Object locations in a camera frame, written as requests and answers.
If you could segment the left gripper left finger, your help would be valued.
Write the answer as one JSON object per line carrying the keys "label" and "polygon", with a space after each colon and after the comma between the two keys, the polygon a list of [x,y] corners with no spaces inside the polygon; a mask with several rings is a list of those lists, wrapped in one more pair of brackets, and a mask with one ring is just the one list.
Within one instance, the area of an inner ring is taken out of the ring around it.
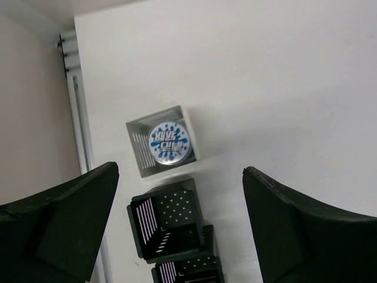
{"label": "left gripper left finger", "polygon": [[1,205],[1,282],[88,282],[119,180],[107,162]]}

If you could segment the blue slime jar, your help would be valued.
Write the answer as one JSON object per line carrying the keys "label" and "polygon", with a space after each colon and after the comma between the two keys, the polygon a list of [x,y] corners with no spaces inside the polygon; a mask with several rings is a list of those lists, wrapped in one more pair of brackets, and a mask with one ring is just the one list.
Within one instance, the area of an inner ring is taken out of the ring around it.
{"label": "blue slime jar", "polygon": [[175,121],[163,122],[152,128],[147,145],[154,160],[165,166],[184,162],[192,151],[186,127]]}

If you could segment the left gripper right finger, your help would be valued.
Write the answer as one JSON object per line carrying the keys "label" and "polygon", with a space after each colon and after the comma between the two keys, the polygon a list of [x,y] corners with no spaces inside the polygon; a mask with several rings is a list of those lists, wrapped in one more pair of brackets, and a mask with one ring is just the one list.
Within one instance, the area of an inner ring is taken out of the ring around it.
{"label": "left gripper right finger", "polygon": [[376,218],[291,189],[256,169],[243,190],[264,282],[375,282]]}

